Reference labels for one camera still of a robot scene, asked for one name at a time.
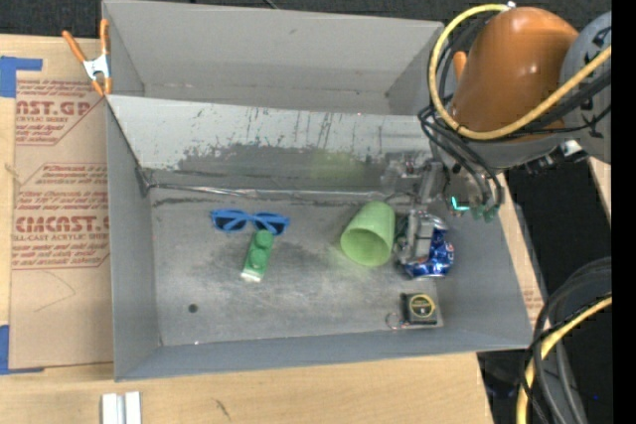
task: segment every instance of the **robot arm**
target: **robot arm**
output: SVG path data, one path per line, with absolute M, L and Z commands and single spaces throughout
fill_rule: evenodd
M 484 20 L 489 11 L 496 14 Z M 428 84 L 430 104 L 418 117 L 447 170 L 444 194 L 455 212 L 492 217 L 499 173 L 567 144 L 611 163 L 611 11 L 579 33 L 543 9 L 469 9 L 433 48 Z

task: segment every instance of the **green led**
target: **green led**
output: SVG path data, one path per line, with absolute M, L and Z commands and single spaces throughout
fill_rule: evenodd
M 452 205 L 452 207 L 459 212 L 466 212 L 470 209 L 470 207 L 468 206 L 461 206 L 458 202 L 457 199 L 455 197 L 450 197 L 450 204 Z

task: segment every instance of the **cardboard box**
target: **cardboard box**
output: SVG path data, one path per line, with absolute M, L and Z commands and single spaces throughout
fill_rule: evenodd
M 400 161 L 431 157 L 415 114 L 440 23 L 128 0 L 103 16 L 116 379 L 528 345 L 498 218 L 429 205 L 457 253 L 436 282 L 339 246 L 364 203 L 403 205 Z M 253 228 L 215 229 L 221 208 L 290 218 L 261 282 L 240 278 Z M 413 291 L 441 327 L 387 326 Z

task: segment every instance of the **green cup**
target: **green cup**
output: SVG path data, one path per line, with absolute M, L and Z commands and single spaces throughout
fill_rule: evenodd
M 384 202 L 368 202 L 354 216 L 340 237 L 349 258 L 367 267 L 389 261 L 394 245 L 396 213 Z

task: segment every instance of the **metal bracket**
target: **metal bracket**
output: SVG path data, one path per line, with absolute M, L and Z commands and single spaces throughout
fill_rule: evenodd
M 99 417 L 100 424 L 141 424 L 141 394 L 102 394 Z

